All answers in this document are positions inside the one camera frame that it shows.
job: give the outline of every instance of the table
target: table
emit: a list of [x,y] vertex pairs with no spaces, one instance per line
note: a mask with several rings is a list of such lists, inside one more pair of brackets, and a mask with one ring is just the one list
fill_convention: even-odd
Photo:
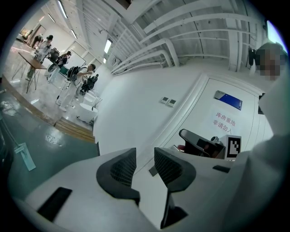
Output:
[[[12,79],[15,77],[16,73],[20,70],[22,72],[21,74],[21,78],[23,76],[23,73],[25,71],[25,68],[26,68],[26,65],[29,64],[33,71],[34,71],[34,77],[31,78],[29,81],[28,81],[28,85],[27,85],[27,90],[26,90],[26,93],[28,93],[28,90],[29,90],[29,87],[31,86],[33,80],[34,80],[34,85],[35,85],[35,90],[36,90],[36,87],[37,87],[37,83],[38,83],[38,78],[39,78],[39,73],[40,73],[40,70],[41,69],[46,69],[46,67],[44,65],[42,65],[42,63],[40,63],[39,61],[37,61],[36,59],[34,59],[34,56],[30,55],[30,54],[26,54],[26,53],[18,53],[23,59],[22,59],[22,65],[19,67],[20,63],[18,63],[17,65],[17,68],[12,76]],[[37,76],[37,81],[36,81],[36,74],[35,74],[35,70],[38,69],[38,76]]]

